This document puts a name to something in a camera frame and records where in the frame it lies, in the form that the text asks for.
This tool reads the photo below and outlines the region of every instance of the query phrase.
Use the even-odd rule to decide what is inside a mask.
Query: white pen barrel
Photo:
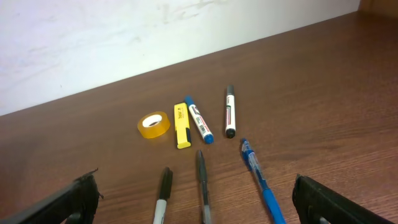
[[[167,202],[159,199],[156,201],[154,224],[163,224]]]

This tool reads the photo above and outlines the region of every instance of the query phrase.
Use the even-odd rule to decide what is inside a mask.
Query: white wall
[[[0,115],[356,11],[359,0],[1,0]]]

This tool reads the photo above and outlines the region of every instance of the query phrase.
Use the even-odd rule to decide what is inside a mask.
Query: tape roll
[[[170,121],[166,113],[156,111],[141,118],[137,124],[142,137],[146,139],[156,138],[169,130]]]

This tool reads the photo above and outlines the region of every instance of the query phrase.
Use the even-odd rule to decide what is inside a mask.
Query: tape roll core
[[[137,124],[139,132],[142,134],[142,137],[146,139],[161,136],[166,133],[169,127],[170,121],[166,113],[161,111],[156,111],[144,116]]]

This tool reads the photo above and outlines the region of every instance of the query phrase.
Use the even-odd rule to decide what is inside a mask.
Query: brown table surface
[[[234,84],[237,133],[224,136]],[[192,95],[214,134],[175,146],[173,105]],[[137,122],[172,123],[144,139]],[[308,175],[398,222],[398,21],[352,13],[0,117],[0,217],[99,167],[95,223],[152,223],[160,175],[174,172],[165,223],[199,223],[203,151],[214,223],[269,223],[240,139],[248,138],[287,223]]]

